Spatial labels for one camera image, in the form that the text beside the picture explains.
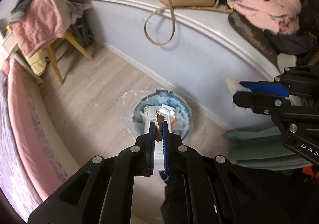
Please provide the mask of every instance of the pink bedspread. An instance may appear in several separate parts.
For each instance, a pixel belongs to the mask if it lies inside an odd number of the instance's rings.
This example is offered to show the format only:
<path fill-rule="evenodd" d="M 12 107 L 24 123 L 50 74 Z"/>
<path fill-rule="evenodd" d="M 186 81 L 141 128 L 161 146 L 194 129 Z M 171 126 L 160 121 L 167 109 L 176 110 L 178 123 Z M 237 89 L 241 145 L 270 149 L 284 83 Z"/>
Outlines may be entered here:
<path fill-rule="evenodd" d="M 8 109 L 21 161 L 41 199 L 47 199 L 68 178 L 41 128 L 32 102 L 29 75 L 15 60 L 8 75 Z"/>

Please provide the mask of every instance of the bed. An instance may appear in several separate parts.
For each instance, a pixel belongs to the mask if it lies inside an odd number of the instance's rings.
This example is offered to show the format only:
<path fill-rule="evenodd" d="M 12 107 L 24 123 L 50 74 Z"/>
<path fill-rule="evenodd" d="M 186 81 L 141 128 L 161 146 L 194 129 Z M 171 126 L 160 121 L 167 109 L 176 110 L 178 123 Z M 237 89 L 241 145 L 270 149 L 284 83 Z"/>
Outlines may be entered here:
<path fill-rule="evenodd" d="M 19 216 L 50 196 L 79 165 L 46 112 L 35 80 L 14 59 L 0 71 L 0 188 Z"/>

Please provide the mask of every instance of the pink towel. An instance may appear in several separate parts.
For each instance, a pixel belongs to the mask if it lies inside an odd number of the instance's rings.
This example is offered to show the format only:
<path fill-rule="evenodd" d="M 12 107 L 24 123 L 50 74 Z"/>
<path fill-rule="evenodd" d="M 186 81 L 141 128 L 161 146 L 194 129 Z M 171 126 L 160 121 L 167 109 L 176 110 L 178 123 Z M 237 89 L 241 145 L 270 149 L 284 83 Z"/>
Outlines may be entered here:
<path fill-rule="evenodd" d="M 12 24 L 20 50 L 31 57 L 39 49 L 64 36 L 70 26 L 63 23 L 55 0 L 33 0 L 21 21 Z"/>
<path fill-rule="evenodd" d="M 252 25 L 274 34 L 295 34 L 299 30 L 299 18 L 285 0 L 242 0 L 235 1 L 233 7 Z"/>

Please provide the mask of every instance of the baseboard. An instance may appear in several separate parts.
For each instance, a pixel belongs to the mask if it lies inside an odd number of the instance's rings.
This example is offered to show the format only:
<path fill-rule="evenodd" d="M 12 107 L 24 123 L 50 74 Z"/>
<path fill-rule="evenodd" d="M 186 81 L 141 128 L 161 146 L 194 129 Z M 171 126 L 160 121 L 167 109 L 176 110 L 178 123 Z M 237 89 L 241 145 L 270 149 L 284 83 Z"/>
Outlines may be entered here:
<path fill-rule="evenodd" d="M 203 105 L 200 105 L 198 102 L 196 102 L 193 98 L 191 98 L 189 95 L 187 95 L 186 93 L 184 93 L 182 90 L 176 88 L 173 84 L 167 82 L 164 78 L 162 78 L 161 76 L 159 76 L 158 74 L 154 73 L 153 71 L 151 71 L 150 69 L 148 69 L 147 67 L 145 67 L 144 65 L 142 65 L 141 63 L 137 62 L 136 60 L 132 59 L 131 57 L 127 56 L 126 54 L 124 54 L 122 51 L 118 50 L 117 48 L 103 42 L 103 41 L 99 41 L 98 39 L 95 38 L 95 41 L 99 44 L 101 44 L 102 46 L 108 48 L 110 51 L 112 51 L 113 53 L 117 54 L 119 57 L 121 57 L 122 59 L 124 59 L 125 61 L 127 61 L 128 63 L 130 63 L 131 65 L 135 66 L 136 68 L 138 68 L 139 70 L 141 70 L 142 72 L 144 72 L 145 74 L 147 74 L 148 76 L 150 76 L 151 78 L 153 78 L 155 81 L 159 82 L 161 85 L 163 85 L 165 88 L 171 89 L 173 90 L 177 95 L 180 95 L 181 97 L 183 97 L 186 102 L 193 108 L 197 108 L 201 113 L 203 113 L 204 115 L 206 115 L 208 118 L 210 118 L 212 121 L 214 121 L 215 123 L 217 123 L 220 127 L 222 127 L 225 131 L 228 130 L 232 130 L 233 128 L 231 126 L 229 126 L 226 122 L 222 121 L 221 119 L 219 119 L 216 115 L 214 115 L 213 113 L 211 113 L 207 108 L 205 108 Z"/>

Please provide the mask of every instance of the white ledge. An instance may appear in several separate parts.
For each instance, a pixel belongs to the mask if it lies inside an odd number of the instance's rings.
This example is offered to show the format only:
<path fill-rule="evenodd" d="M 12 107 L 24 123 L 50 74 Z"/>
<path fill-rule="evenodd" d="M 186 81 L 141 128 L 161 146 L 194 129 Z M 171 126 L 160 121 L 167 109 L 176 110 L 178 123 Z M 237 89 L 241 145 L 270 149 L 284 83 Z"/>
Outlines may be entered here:
<path fill-rule="evenodd" d="M 158 0 L 97 1 L 119 3 L 148 11 L 154 11 L 155 9 L 163 6 L 163 4 L 161 4 Z M 171 17 L 169 11 L 165 11 L 163 15 L 168 18 Z M 196 29 L 233 51 L 236 55 L 261 73 L 267 80 L 272 81 L 275 76 L 280 74 L 274 64 L 272 64 L 264 55 L 262 55 L 230 26 L 227 19 L 227 13 L 176 9 L 175 17 L 178 22 Z"/>

